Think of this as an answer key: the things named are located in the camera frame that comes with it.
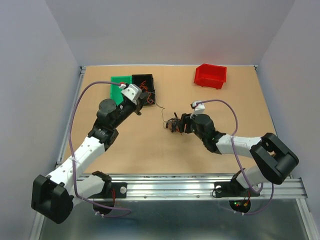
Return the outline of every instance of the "black bracket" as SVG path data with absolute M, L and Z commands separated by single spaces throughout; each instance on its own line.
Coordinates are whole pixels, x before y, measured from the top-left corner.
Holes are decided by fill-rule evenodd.
M 105 184 L 102 188 L 102 191 L 100 193 L 94 194 L 90 196 L 92 199 L 112 199 L 114 190 L 115 198 L 116 199 L 125 199 L 127 197 L 127 190 L 124 193 L 121 193 L 121 188 L 127 189 L 128 184 L 126 182 L 111 182 L 111 177 L 103 172 L 95 171 L 92 173 L 94 176 L 98 176 L 103 181 L 105 181 Z M 99 204 L 108 206 L 108 207 L 114 207 L 115 203 L 113 201 L 99 201 Z M 96 212 L 99 212 L 101 214 L 108 214 L 111 212 L 111 209 L 106 209 L 103 207 L 99 207 L 96 205 L 93 205 L 93 210 Z
M 215 182 L 214 190 L 212 191 L 212 196 L 217 199 L 245 197 L 249 191 L 251 197 L 259 197 L 259 193 L 253 192 L 250 188 L 243 188 L 241 184 L 237 181 L 237 177 L 240 173 L 241 171 L 239 170 L 235 175 L 232 176 L 230 181 Z

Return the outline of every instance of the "gray wall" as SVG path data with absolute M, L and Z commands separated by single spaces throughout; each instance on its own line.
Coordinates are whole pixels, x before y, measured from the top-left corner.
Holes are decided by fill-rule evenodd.
M 296 0 L 258 67 L 278 135 L 296 152 L 320 228 L 320 1 Z
M 46 0 L 82 66 L 258 64 L 294 0 Z
M 54 169 L 79 77 L 44 0 L 0 7 L 0 239 L 29 238 L 32 183 Z

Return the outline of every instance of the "wire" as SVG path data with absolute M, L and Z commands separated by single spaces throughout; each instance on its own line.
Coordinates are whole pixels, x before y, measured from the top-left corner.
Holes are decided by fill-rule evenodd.
M 245 200 L 246 200 L 246 198 L 247 198 L 247 193 L 245 193 L 244 198 L 243 198 L 243 200 L 242 200 L 242 201 L 245 201 Z
M 248 193 L 249 193 L 249 197 L 248 197 L 248 201 L 246 201 L 246 204 L 248 204 L 248 203 L 249 203 L 250 198 L 251 198 L 250 191 L 248 191 Z
M 220 102 L 220 103 L 223 103 L 223 104 L 227 105 L 228 108 L 231 110 L 231 112 L 232 112 L 232 114 L 233 114 L 233 116 L 234 116 L 234 120 L 235 120 L 235 130 L 234 130 L 234 132 L 231 134 L 231 144 L 232 144 L 233 153 L 234 153 L 236 162 L 238 163 L 239 168 L 240 168 L 240 170 L 241 170 L 241 172 L 242 172 L 242 175 L 243 175 L 243 177 L 244 177 L 247 185 L 249 186 L 250 190 L 253 191 L 253 192 L 256 193 L 256 194 L 259 194 L 259 193 L 262 191 L 262 189 L 263 189 L 263 187 L 264 187 L 264 184 L 261 183 L 261 187 L 260 187 L 260 189 L 259 189 L 258 191 L 254 190 L 253 186 L 252 186 L 251 183 L 249 182 L 249 179 L 248 179 L 248 177 L 247 177 L 247 175 L 246 175 L 246 173 L 245 173 L 245 171 L 244 171 L 244 168 L 243 168 L 242 165 L 241 165 L 241 162 L 240 162 L 240 160 L 239 160 L 238 153 L 237 153 L 237 150 L 236 150 L 236 146 L 235 146 L 235 142 L 234 142 L 234 136 L 235 136 L 235 134 L 236 134 L 237 131 L 238 131 L 238 125 L 239 125 L 239 124 L 238 124 L 238 118 L 237 118 L 236 112 L 234 111 L 234 109 L 233 109 L 226 101 L 223 101 L 223 100 L 221 100 L 221 99 L 211 99 L 211 100 L 199 101 L 199 102 L 196 103 L 196 107 L 197 107 L 199 104 L 205 104 L 205 103 L 210 103 L 210 102 Z M 274 197 L 275 186 L 274 186 L 273 183 L 271 183 L 271 187 L 272 187 L 271 196 L 270 196 L 270 198 L 269 198 L 269 201 L 267 202 L 267 204 L 266 204 L 264 207 L 262 207 L 261 209 L 259 209 L 259 210 L 257 210 L 257 211 L 254 211 L 254 212 L 249 212 L 249 213 L 237 212 L 237 213 L 244 214 L 244 215 L 254 215 L 254 214 L 261 213 L 264 209 L 267 208 L 267 206 L 268 206 L 268 205 L 270 204 L 270 202 L 272 201 L 272 198 Z
M 139 88 L 140 88 L 141 90 L 144 90 L 144 93 L 149 93 L 149 96 L 148 96 L 148 98 L 147 98 L 147 100 L 146 100 L 146 102 L 147 102 L 148 104 L 156 103 L 156 94 L 155 94 L 154 92 L 152 92 L 152 93 L 154 94 L 154 100 L 153 100 L 152 98 L 150 98 L 150 97 L 151 97 L 151 92 L 148 91 L 148 87 L 145 85 L 146 82 L 147 82 L 147 81 L 143 81 L 143 82 L 140 84 Z
M 163 106 L 160 106 L 159 104 L 158 104 L 158 102 L 157 102 L 157 95 L 153 92 L 153 91 L 150 91 L 149 92 L 150 94 L 154 94 L 154 103 L 155 103 L 155 105 L 158 107 L 158 108 L 160 108 L 160 109 L 165 109 Z
M 231 134 L 231 145 L 232 145 L 232 149 L 233 149 L 233 153 L 234 153 L 234 156 L 235 156 L 235 159 L 236 159 L 236 162 L 238 163 L 238 166 L 241 170 L 241 173 L 245 179 L 245 182 L 248 184 L 250 190 L 252 192 L 254 192 L 255 194 L 259 194 L 263 187 L 264 187 L 264 184 L 261 183 L 261 187 L 260 189 L 257 191 L 253 188 L 253 185 L 249 182 L 249 179 L 244 171 L 244 168 L 242 167 L 242 164 L 239 160 L 239 156 L 238 156 L 238 152 L 237 152 L 237 149 L 236 149 L 236 146 L 235 146 L 235 142 L 234 142 L 234 136 L 235 134 L 237 133 L 238 131 L 238 118 L 237 118 L 237 115 L 236 115 L 236 112 L 234 111 L 234 109 L 226 102 L 226 101 L 223 101 L 223 100 L 220 100 L 220 99 L 211 99 L 211 100 L 206 100 L 206 101 L 199 101 L 196 103 L 196 106 L 198 106 L 199 104 L 204 104 L 204 103 L 210 103 L 210 102 L 220 102 L 220 103 L 223 103 L 225 105 L 227 105 L 227 107 L 231 110 L 231 112 L 233 113 L 233 116 L 234 116 L 234 120 L 235 120 L 235 130 L 234 132 Z
M 99 212 L 96 212 L 96 215 L 102 216 L 102 217 L 107 217 L 107 218 L 118 218 L 118 217 L 124 217 L 129 215 L 132 211 L 129 208 L 124 208 L 124 207 L 111 207 L 111 206 L 105 206 L 102 204 L 99 204 L 97 202 L 94 202 L 92 200 L 89 200 L 88 198 L 85 198 L 83 196 L 80 196 L 78 193 L 78 188 L 77 188 L 77 174 L 76 174 L 76 157 L 75 157 L 75 151 L 74 151 L 74 146 L 72 144 L 72 140 L 71 140 L 71 132 L 72 132 L 72 127 L 73 127 L 73 123 L 74 123 L 74 119 L 75 119 L 75 115 L 76 115 L 76 111 L 78 108 L 78 105 L 83 97 L 83 95 L 85 94 L 85 92 L 93 85 L 96 84 L 112 84 L 112 85 L 117 85 L 120 86 L 120 83 L 116 83 L 116 82 L 111 82 L 111 81 L 95 81 L 90 83 L 88 86 L 86 86 L 83 90 L 83 92 L 80 94 L 78 100 L 76 101 L 76 103 L 73 106 L 73 110 L 72 110 L 72 114 L 71 114 L 71 120 L 70 120 L 70 124 L 69 124 L 69 130 L 68 130 L 68 142 L 69 142 L 69 146 L 70 146 L 70 151 L 71 151 L 71 156 L 72 156 L 72 178 L 73 178 L 73 186 L 74 186 L 74 193 L 75 196 L 79 199 L 82 199 L 83 201 L 93 204 L 97 207 L 100 208 L 104 208 L 104 209 L 110 209 L 110 210 L 119 210 L 119 211 L 126 211 L 126 213 L 121 214 L 121 215 L 103 215 L 100 214 Z

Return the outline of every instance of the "red plastic container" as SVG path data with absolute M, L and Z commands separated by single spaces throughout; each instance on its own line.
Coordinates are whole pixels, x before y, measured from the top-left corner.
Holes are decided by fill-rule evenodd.
M 194 83 L 202 87 L 221 89 L 227 81 L 227 67 L 202 64 L 195 70 Z

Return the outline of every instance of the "wooden board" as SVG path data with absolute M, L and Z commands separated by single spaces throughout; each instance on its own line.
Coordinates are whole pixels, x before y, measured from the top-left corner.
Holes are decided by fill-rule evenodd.
M 228 66 L 227 82 L 222 89 L 201 87 L 193 83 L 196 66 L 90 66 L 86 68 L 82 84 L 84 89 L 95 81 L 109 81 L 112 76 L 153 74 L 156 100 L 164 106 L 164 119 L 176 112 L 191 113 L 190 104 L 197 100 L 222 99 L 235 110 L 239 129 L 237 136 L 256 137 L 274 127 L 253 66 Z M 72 142 L 76 149 L 82 143 L 96 120 L 98 105 L 109 98 L 110 86 L 92 86 L 84 95 L 72 129 Z M 231 134 L 235 119 L 222 103 L 205 104 L 216 129 Z M 119 136 L 111 148 L 86 173 L 102 171 L 108 174 L 193 174 L 235 173 L 239 170 L 233 155 L 218 155 L 205 149 L 194 134 L 171 133 L 163 128 L 162 110 L 157 106 L 144 107 L 142 115 L 132 114 L 119 127 Z M 70 155 L 69 146 L 65 159 Z M 244 167 L 255 163 L 240 158 Z

